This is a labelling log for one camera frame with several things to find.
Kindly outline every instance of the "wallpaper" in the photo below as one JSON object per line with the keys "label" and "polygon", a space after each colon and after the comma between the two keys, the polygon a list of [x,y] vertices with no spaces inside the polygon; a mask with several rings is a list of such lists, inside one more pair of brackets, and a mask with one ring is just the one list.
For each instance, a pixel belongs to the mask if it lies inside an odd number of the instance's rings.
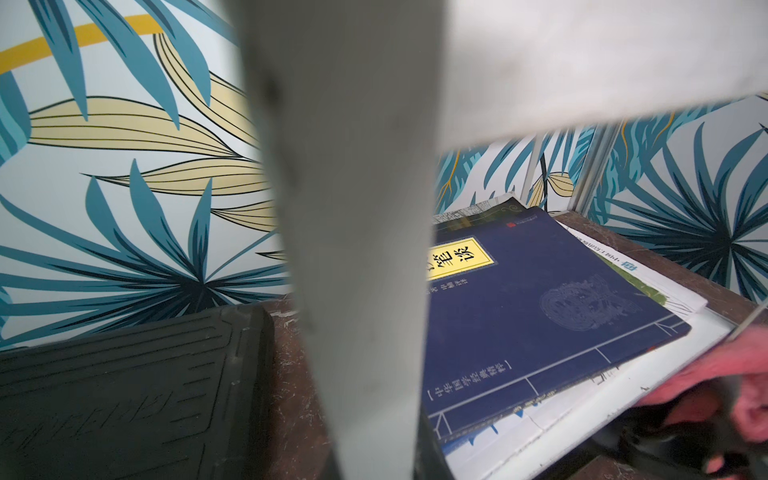
{"label": "wallpaper", "polygon": [[[290,290],[220,5],[0,9],[0,349]],[[530,204],[568,205],[592,132],[546,136]],[[519,191],[532,149],[440,156],[435,212]]]}
{"label": "wallpaper", "polygon": [[622,124],[588,216],[751,300],[768,288],[768,101]]}
{"label": "wallpaper", "polygon": [[[525,199],[528,206],[567,209],[593,134],[594,127],[578,127],[544,135]],[[507,192],[519,194],[533,148],[531,135],[442,155],[435,181],[435,213],[466,208]]]}

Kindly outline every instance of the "brown marble surface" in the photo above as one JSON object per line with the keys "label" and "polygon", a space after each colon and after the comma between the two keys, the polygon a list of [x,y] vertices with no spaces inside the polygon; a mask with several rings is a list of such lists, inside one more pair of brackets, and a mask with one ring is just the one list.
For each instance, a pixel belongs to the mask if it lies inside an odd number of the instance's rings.
{"label": "brown marble surface", "polygon": [[660,480],[651,474],[616,463],[610,458],[597,457],[573,474],[569,480]]}
{"label": "brown marble surface", "polygon": [[[599,227],[589,220],[567,213],[557,220],[587,234],[709,300],[709,307],[739,323],[754,303],[689,270]],[[316,480],[330,450],[318,399],[307,369],[299,338],[299,317],[290,299],[264,303],[275,322],[275,369],[270,406],[268,480]],[[760,321],[766,322],[768,314]],[[596,458],[571,480],[653,480],[650,476],[619,465],[608,458]]]}
{"label": "brown marble surface", "polygon": [[290,298],[263,303],[275,322],[265,480],[315,480],[330,451]]}

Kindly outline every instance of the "pink rag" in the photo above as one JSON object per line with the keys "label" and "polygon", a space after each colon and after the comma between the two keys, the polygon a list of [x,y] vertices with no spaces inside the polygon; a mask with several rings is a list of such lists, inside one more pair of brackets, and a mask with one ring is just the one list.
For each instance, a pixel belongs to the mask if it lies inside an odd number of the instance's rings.
{"label": "pink rag", "polygon": [[[768,440],[768,327],[765,326],[751,326],[733,342],[715,347],[646,395],[638,405],[666,403],[685,392],[664,424],[702,422],[720,409],[721,401],[711,387],[694,386],[730,375],[741,376],[739,398],[730,413],[733,424],[748,442],[765,442]],[[722,465],[723,457],[717,456],[710,460],[707,471],[715,472]]]}

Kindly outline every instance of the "stack of books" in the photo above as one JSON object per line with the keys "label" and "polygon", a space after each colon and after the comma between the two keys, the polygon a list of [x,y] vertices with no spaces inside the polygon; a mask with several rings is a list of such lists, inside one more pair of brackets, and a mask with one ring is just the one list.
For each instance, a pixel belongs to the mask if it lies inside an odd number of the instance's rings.
{"label": "stack of books", "polygon": [[[557,422],[621,363],[686,335],[706,306],[514,198],[435,222],[422,404],[454,471],[526,412]],[[517,433],[520,448],[535,434]]]}

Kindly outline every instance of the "blue book cover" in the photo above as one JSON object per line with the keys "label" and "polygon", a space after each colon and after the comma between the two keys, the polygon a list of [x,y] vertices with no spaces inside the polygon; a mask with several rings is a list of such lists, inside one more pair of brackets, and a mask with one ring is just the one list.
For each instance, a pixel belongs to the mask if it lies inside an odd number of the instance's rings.
{"label": "blue book cover", "polygon": [[444,444],[690,331],[516,202],[442,223],[427,270],[422,404]]}

